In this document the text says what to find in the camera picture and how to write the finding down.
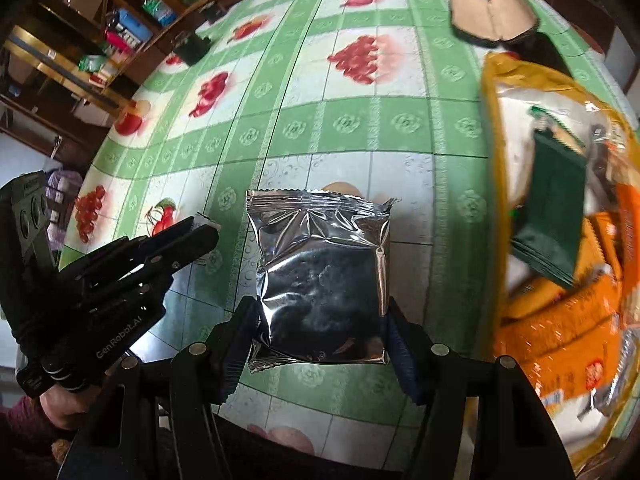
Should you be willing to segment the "person's left hand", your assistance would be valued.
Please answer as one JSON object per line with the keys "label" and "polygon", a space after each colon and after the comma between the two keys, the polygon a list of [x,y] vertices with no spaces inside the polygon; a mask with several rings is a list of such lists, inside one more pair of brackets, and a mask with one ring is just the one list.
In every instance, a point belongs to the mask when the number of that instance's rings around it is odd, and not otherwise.
{"label": "person's left hand", "polygon": [[39,397],[43,413],[58,429],[77,429],[101,393],[97,386],[90,386],[80,393],[72,393],[56,385]]}

